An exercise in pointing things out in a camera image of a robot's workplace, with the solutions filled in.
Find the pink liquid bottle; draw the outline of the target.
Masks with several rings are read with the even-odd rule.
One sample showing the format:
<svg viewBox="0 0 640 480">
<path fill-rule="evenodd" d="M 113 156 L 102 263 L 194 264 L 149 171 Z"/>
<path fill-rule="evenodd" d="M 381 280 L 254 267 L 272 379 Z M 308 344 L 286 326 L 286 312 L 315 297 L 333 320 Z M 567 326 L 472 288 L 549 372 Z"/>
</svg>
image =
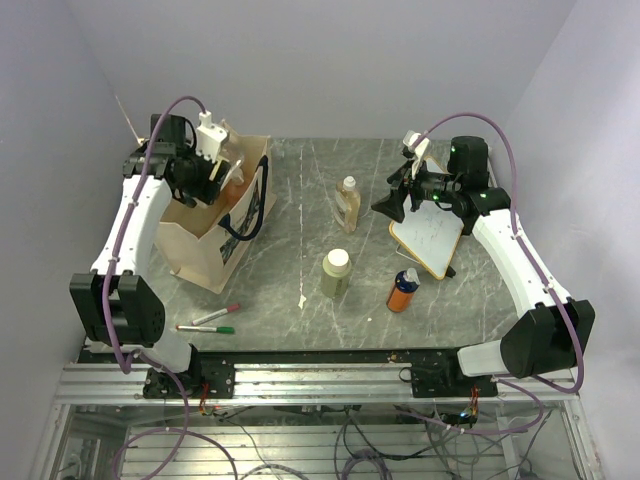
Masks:
<svg viewBox="0 0 640 480">
<path fill-rule="evenodd" d="M 237 171 L 224 187 L 222 193 L 229 207 L 233 207 L 248 188 L 247 180 L 241 170 Z"/>
</svg>

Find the clear square bottle black cap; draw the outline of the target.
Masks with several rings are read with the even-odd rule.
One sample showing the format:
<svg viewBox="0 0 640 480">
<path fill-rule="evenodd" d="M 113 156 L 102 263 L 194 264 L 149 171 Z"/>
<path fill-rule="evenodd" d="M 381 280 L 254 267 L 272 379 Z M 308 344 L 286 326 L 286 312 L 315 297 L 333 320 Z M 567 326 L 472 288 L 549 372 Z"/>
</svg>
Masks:
<svg viewBox="0 0 640 480">
<path fill-rule="evenodd" d="M 236 143 L 227 142 L 220 150 L 218 158 L 224 160 L 229 166 L 229 170 L 225 174 L 221 188 L 233 184 L 236 186 L 244 183 L 244 173 L 242 166 L 245 160 L 244 148 Z"/>
</svg>

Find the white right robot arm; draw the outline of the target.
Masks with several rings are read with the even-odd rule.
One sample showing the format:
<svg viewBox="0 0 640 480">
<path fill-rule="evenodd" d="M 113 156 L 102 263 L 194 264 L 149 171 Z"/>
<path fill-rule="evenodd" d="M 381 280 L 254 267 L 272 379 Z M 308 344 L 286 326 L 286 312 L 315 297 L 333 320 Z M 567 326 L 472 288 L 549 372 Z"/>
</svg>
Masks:
<svg viewBox="0 0 640 480">
<path fill-rule="evenodd" d="M 388 177 L 389 194 L 372 209 L 390 219 L 392 237 L 438 280 L 445 277 L 460 238 L 472 236 L 498 269 L 518 316 L 501 339 L 460 348 L 458 361 L 440 373 L 442 387 L 459 396 L 478 376 L 540 378 L 570 368 L 582 373 L 594 308 L 556 281 L 509 195 L 491 186 L 486 142 L 453 138 L 446 167 L 428 156 L 429 144 L 428 138 L 407 132 L 406 160 Z"/>
</svg>

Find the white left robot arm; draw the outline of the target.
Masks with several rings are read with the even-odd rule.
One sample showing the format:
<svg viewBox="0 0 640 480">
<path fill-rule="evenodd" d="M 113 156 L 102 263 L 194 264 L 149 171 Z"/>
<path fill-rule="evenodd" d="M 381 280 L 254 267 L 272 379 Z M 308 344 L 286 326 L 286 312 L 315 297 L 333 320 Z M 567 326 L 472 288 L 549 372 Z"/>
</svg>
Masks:
<svg viewBox="0 0 640 480">
<path fill-rule="evenodd" d="M 194 348 L 165 323 L 165 308 L 146 281 L 156 233 L 169 204 L 209 206 L 230 171 L 220 158 L 229 132 L 209 111 L 199 122 L 160 114 L 151 137 L 125 160 L 120 205 L 108 239 L 86 273 L 76 273 L 70 294 L 88 340 L 112 349 L 124 371 L 135 357 L 170 370 L 168 384 L 182 397 L 203 387 Z"/>
</svg>

